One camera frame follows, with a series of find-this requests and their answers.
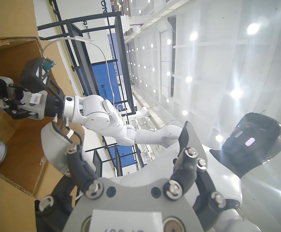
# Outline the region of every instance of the blue panel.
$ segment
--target blue panel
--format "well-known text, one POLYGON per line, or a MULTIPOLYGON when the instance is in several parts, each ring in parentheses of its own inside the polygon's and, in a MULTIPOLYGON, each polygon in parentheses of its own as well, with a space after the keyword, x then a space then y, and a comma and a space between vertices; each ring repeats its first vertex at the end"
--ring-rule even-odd
MULTIPOLYGON (((100 95, 104 99, 108 99, 110 100, 111 103, 113 103, 113 96, 110 88, 110 83, 108 80, 106 64, 93 65, 92 67, 93 67, 93 71, 99 88, 100 95)), ((108 63, 108 69, 109 69, 111 86, 115 95, 115 102, 120 102, 121 96, 120 96, 119 87, 115 75, 114 64, 108 63)))
MULTIPOLYGON (((117 149, 118 149, 118 152, 119 152, 120 156, 133 153, 133 150, 132 150, 131 146, 117 145, 117 149)), ((110 150, 112 158, 115 158, 115 147, 111 147, 111 148, 109 148, 109 150, 110 150)), ((135 159, 134 159, 133 154, 129 155, 129 156, 121 157, 120 159, 121 159, 121 166, 122 167, 126 167, 126 166, 129 166, 129 165, 132 165, 132 164, 135 163, 135 159)))

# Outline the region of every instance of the joyson logo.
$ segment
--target joyson logo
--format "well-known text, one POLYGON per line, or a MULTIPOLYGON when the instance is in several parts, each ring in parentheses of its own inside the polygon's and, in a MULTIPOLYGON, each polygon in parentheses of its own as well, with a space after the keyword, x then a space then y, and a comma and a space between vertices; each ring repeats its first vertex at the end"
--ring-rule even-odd
POLYGON ((103 89, 103 93, 104 93, 104 95, 105 95, 105 98, 107 98, 106 91, 105 91, 105 86, 104 86, 104 85, 101 85, 101 88, 103 89))

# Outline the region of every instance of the cardboard flap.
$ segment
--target cardboard flap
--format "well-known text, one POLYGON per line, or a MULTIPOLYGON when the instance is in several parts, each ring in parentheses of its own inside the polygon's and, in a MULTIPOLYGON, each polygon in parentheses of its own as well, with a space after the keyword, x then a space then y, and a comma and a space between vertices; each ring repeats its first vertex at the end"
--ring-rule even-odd
POLYGON ((0 1, 1 39, 38 37, 32 0, 0 1))

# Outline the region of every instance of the black cable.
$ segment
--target black cable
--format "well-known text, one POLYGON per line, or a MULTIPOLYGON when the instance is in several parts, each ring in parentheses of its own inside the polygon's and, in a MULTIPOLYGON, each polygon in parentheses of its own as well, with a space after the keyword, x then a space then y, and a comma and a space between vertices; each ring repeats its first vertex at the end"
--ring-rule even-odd
POLYGON ((79 138, 79 140, 80 140, 80 145, 82 146, 82 138, 81 138, 81 136, 76 132, 76 131, 74 131, 74 134, 79 138))
POLYGON ((73 131, 73 134, 75 134, 75 135, 79 138, 79 140, 80 140, 80 145, 82 146, 83 141, 82 141, 81 136, 80 136, 76 131, 73 131))

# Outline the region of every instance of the yellow stripe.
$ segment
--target yellow stripe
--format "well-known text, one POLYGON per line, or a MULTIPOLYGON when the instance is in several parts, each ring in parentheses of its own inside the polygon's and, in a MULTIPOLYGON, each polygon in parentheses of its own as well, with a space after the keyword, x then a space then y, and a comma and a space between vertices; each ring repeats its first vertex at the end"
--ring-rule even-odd
MULTIPOLYGON (((53 22, 55 22, 55 17, 54 17, 54 15, 53 15, 53 11, 52 11, 51 5, 50 5, 50 3, 49 3, 48 0, 46 0, 46 2, 47 2, 47 4, 48 4, 48 6, 49 6, 49 10, 50 10, 50 13, 51 13, 51 15, 52 15, 53 22)), ((81 89, 82 89, 81 83, 80 83, 79 80, 77 80, 76 75, 74 74, 74 72, 73 72, 73 70, 72 70, 72 68, 71 68, 71 63, 70 63, 70 61, 69 61, 69 59, 68 59, 68 55, 67 55, 67 53, 66 53, 66 51, 65 51, 63 42, 60 41, 60 43, 61 43, 61 45, 62 45, 62 49, 63 49, 63 51, 64 51, 65 57, 66 57, 66 59, 67 59, 68 65, 69 65, 69 67, 70 67, 70 70, 71 70, 71 72, 72 72, 72 74, 73 74, 73 78, 74 78, 74 80, 75 80, 75 82, 76 82, 76 86, 77 86, 77 88, 78 88, 78 91, 80 92, 80 96, 83 96, 83 92, 81 91, 81 89)))
MULTIPOLYGON (((99 138, 101 144, 104 145, 104 144, 103 144, 103 140, 102 140, 100 134, 97 133, 97 135, 98 135, 98 138, 99 138)), ((104 148, 103 148, 103 150, 105 151, 106 157, 107 157, 108 159, 111 159, 111 157, 110 157, 108 151, 107 151, 106 149, 104 149, 104 148)), ((113 161, 109 161, 109 164, 110 164, 110 166, 111 166, 111 168, 112 168, 112 171, 114 172, 114 166, 113 166, 112 162, 113 162, 113 161)))

